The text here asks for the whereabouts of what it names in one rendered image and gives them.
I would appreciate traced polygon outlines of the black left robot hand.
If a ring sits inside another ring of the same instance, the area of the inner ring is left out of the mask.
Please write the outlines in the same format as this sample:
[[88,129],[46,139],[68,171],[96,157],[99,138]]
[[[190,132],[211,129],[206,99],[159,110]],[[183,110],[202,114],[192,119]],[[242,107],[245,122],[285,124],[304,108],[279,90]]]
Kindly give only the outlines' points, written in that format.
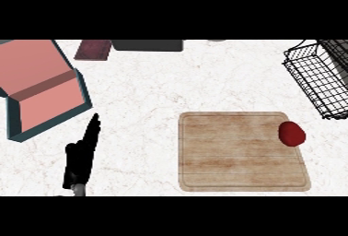
[[99,115],[94,114],[87,124],[83,139],[65,146],[63,189],[69,189],[75,184],[86,184],[90,180],[99,132],[100,121]]

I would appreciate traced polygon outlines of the dark maroon flat board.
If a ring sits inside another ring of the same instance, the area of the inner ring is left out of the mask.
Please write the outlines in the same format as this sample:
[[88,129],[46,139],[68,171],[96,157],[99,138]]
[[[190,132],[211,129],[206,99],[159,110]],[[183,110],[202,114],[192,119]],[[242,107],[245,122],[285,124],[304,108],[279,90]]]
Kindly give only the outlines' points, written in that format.
[[106,61],[112,48],[109,40],[83,40],[75,54],[77,60]]

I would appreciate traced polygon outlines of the wooden cutting board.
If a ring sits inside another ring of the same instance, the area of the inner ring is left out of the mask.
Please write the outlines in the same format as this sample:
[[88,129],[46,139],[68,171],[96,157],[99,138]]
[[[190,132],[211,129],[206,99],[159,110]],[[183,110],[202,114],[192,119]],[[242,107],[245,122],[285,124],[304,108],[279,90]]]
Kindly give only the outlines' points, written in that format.
[[178,120],[178,182],[187,192],[301,192],[301,150],[279,139],[282,112],[186,112]]

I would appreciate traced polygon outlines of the red bell pepper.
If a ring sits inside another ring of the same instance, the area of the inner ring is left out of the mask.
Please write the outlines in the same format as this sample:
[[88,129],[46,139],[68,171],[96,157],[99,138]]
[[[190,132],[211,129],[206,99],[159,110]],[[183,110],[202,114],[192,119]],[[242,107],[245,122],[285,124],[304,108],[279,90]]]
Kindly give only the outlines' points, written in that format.
[[286,121],[279,125],[279,139],[289,147],[299,146],[305,141],[305,131],[299,125]]

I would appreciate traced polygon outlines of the dark grey flat slab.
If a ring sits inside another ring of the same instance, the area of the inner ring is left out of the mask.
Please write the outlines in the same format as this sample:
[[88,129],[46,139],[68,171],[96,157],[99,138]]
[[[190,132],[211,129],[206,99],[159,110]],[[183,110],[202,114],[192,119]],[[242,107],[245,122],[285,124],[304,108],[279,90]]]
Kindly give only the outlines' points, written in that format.
[[183,40],[112,40],[116,51],[180,52]]

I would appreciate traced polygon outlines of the pink open drawer teal frame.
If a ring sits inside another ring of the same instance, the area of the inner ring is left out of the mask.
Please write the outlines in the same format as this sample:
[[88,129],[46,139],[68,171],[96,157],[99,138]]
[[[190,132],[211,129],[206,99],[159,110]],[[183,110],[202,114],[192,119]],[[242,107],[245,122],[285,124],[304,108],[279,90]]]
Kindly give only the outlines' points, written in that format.
[[16,142],[93,108],[83,74],[55,40],[0,40],[0,97]]

